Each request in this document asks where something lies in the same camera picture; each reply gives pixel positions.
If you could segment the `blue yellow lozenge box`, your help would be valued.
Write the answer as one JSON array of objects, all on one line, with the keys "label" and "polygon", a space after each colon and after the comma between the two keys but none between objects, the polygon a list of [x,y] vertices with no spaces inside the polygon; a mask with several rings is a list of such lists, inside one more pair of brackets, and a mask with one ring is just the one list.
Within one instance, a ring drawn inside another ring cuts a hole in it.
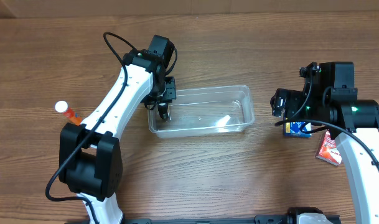
[{"label": "blue yellow lozenge box", "polygon": [[289,137],[299,137],[299,138],[310,138],[312,136],[311,133],[307,133],[312,130],[311,124],[307,124],[303,127],[303,133],[300,130],[300,127],[304,124],[304,122],[291,122],[285,123],[283,127],[283,135]]}]

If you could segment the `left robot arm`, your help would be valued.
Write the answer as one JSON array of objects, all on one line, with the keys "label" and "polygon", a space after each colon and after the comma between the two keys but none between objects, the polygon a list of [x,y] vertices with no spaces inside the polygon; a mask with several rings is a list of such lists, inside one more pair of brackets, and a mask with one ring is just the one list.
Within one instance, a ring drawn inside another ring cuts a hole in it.
[{"label": "left robot arm", "polygon": [[66,184],[72,197],[83,202],[87,223],[124,223],[116,191],[123,174],[120,139],[140,104],[157,109],[169,119],[169,104],[176,99],[175,80],[170,75],[177,61],[177,49],[167,38],[155,35],[147,49],[133,47],[117,57],[120,74],[111,90],[83,121],[67,123],[60,133],[59,167],[45,188],[55,180]]}]

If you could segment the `orange bottle white cap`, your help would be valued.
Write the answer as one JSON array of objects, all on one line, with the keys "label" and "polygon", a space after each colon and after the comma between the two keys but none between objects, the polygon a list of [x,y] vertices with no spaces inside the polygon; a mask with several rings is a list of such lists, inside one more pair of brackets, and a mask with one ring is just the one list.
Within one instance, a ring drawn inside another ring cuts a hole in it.
[{"label": "orange bottle white cap", "polygon": [[66,118],[68,118],[73,124],[80,125],[83,121],[83,119],[73,110],[71,107],[69,107],[68,103],[66,101],[58,101],[55,104],[55,110],[58,113],[63,114]]}]

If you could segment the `black bottle white cap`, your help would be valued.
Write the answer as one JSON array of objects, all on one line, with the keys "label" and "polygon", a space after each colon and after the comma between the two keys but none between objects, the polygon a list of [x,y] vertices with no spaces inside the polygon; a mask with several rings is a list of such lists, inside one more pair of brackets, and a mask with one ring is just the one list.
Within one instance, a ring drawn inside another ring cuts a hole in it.
[{"label": "black bottle white cap", "polygon": [[161,117],[161,119],[163,119],[164,121],[167,121],[170,119],[168,103],[158,104],[157,108],[158,108],[159,116]]}]

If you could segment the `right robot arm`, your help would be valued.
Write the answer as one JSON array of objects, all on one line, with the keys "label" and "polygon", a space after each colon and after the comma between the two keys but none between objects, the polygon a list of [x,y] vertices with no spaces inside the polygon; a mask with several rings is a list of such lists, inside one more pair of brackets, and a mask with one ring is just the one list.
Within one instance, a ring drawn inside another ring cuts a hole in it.
[{"label": "right robot arm", "polygon": [[278,88],[270,104],[277,126],[302,122],[328,130],[349,180],[357,223],[379,223],[379,104],[358,99],[352,62],[299,69],[301,91]]}]

